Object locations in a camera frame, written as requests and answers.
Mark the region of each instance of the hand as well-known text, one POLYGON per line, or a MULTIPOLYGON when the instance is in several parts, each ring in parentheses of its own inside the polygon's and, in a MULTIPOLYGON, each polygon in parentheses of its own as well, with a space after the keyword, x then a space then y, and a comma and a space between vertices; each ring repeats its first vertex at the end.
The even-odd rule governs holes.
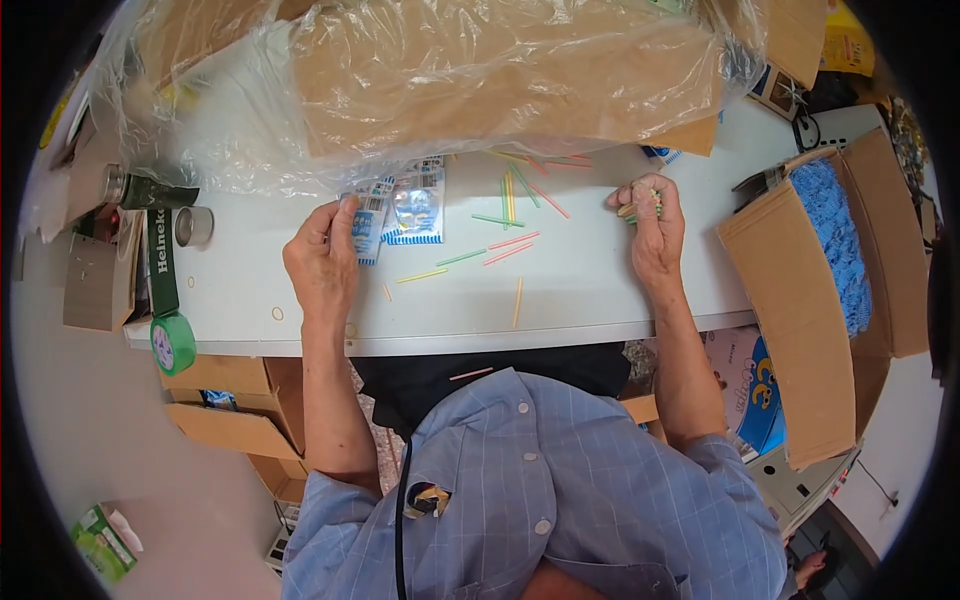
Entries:
POLYGON ((304 324, 333 327, 343 335, 357 282, 351 232, 359 199, 320 206, 283 247, 283 266, 294 284, 304 324))
POLYGON ((684 247, 684 214, 680 210, 676 183, 662 175, 648 173, 610 194, 607 204, 634 206, 634 271, 654 303, 665 294, 682 291, 680 253, 684 247), (659 218, 657 198, 652 191, 660 192, 659 218))
POLYGON ((827 563, 824 562, 826 558, 827 551, 820 550, 819 552, 806 555, 804 559, 800 561, 800 566, 794 569, 797 579, 797 589, 806 588, 806 584, 810 581, 810 577, 812 577, 817 571, 827 566, 827 563))

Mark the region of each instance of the metal cup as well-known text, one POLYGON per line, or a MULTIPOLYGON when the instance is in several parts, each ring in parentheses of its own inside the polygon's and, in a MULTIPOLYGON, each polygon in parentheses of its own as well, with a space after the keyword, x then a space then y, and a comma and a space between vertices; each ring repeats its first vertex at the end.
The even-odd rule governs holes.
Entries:
POLYGON ((205 206, 185 206, 177 213, 174 237, 181 248, 205 244, 213 234, 213 211, 205 206))

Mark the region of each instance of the green tape roll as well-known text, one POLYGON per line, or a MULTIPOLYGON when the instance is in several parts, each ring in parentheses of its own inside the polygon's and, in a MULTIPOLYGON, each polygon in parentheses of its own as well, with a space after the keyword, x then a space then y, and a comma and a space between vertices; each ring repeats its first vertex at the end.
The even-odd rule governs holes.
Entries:
POLYGON ((175 312, 154 317, 150 323, 150 339, 156 364, 168 376, 176 375, 197 359, 197 341, 193 338, 190 322, 175 312))

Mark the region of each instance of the blue fabric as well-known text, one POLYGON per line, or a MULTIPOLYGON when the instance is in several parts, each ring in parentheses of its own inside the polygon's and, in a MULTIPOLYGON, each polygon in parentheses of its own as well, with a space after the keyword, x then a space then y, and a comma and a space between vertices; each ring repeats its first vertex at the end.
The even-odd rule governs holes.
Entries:
POLYGON ((860 238, 850 217, 847 192, 840 186, 836 172, 825 158, 811 160, 794 169, 790 182, 817 231, 840 295, 847 334, 853 337, 867 330, 873 304, 870 281, 860 253, 860 238))
MULTIPOLYGON (((684 456, 613 398, 505 370, 445 398, 413 445, 408 485, 452 492, 439 517, 404 517, 413 600, 517 598, 542 557, 612 599, 771 600, 783 586, 780 532, 722 437, 684 456)), ((396 598, 395 494, 311 473, 284 600, 396 598)))

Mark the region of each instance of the pink straw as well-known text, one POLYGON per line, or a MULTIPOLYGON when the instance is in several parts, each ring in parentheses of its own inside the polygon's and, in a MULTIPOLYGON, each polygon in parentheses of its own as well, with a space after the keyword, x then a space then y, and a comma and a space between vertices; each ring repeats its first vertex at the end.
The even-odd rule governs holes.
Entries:
POLYGON ((538 194, 540 194, 541 196, 543 196, 543 199, 546 200, 546 201, 548 201, 551 206, 553 206, 554 208, 556 208, 557 210, 559 210, 559 211, 560 211, 560 214, 562 214, 565 219, 569 219, 569 218, 570 218, 570 215, 566 214, 566 211, 563 210, 563 209, 560 207, 559 204, 555 203, 552 198, 550 198, 549 196, 547 196, 546 194, 544 194, 544 193, 543 193, 543 190, 541 190, 540 188, 536 187, 533 183, 530 183, 530 187, 533 188, 533 190, 534 190, 535 192, 537 192, 538 194))
POLYGON ((450 381, 456 381, 457 379, 463 379, 464 377, 470 377, 471 375, 479 375, 482 372, 490 372, 490 371, 493 371, 493 367, 487 367, 485 369, 481 369, 480 371, 465 372, 462 375, 455 375, 453 377, 450 377, 450 381))
POLYGON ((544 162, 543 164, 549 164, 549 165, 553 165, 553 166, 555 166, 555 167, 566 167, 566 168, 568 168, 568 169, 589 169, 590 171, 593 170, 593 165, 589 165, 589 164, 577 164, 577 163, 574 163, 574 162, 556 162, 556 161, 554 161, 554 160, 547 160, 547 161, 544 162))
POLYGON ((517 242, 522 242, 523 240, 529 240, 532 237, 537 237, 540 235, 539 231, 534 231, 533 233, 527 233, 526 235, 521 235, 520 237, 515 237, 512 240, 507 240, 506 242, 500 242, 499 244, 493 244, 492 246, 487 246, 487 250, 496 250, 497 248, 503 248, 504 246, 510 246, 517 242))
POLYGON ((546 169, 544 169, 543 167, 539 166, 535 160, 533 160, 532 158, 530 158, 530 155, 523 155, 523 156, 527 159, 527 162, 530 163, 530 166, 532 166, 533 168, 537 169, 538 171, 540 171, 541 173, 543 173, 543 174, 546 175, 546 176, 549 176, 549 175, 550 175, 549 173, 546 172, 546 169))
POLYGON ((493 264, 494 262, 496 262, 497 260, 500 260, 501 258, 506 258, 507 256, 509 256, 509 255, 511 255, 511 254, 516 254, 517 252, 520 252, 521 250, 526 250, 526 249, 530 248, 530 247, 533 246, 533 245, 534 245, 533 242, 527 242, 527 243, 524 244, 523 246, 518 246, 518 247, 514 248, 513 250, 509 250, 509 251, 506 251, 506 252, 504 252, 504 253, 502 253, 502 254, 498 254, 497 256, 494 256, 493 258, 490 258, 490 259, 488 259, 488 260, 485 260, 484 263, 483 263, 483 266, 486 267, 487 265, 493 264))

